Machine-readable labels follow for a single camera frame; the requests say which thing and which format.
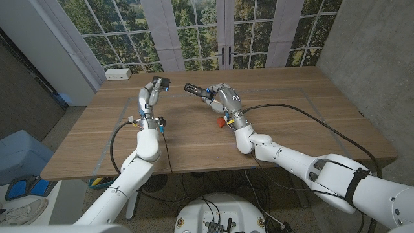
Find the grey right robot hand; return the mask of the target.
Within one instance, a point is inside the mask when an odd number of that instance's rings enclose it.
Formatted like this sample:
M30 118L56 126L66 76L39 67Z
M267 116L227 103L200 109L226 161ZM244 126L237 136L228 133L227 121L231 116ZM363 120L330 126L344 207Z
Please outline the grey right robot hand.
M241 99L234 89L226 83L212 85L201 91L202 100L216 113L224 113L224 120L234 130L247 127L253 131L251 123L242 113Z

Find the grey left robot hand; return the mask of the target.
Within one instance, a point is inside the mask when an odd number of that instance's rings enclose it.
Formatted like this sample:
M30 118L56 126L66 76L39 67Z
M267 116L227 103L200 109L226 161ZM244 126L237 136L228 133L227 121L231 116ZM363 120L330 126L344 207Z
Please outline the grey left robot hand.
M134 120L142 129L157 129L158 120L154 117L153 107L158 102L159 93L169 89L170 79L154 76L153 79L143 87L138 95L139 118Z

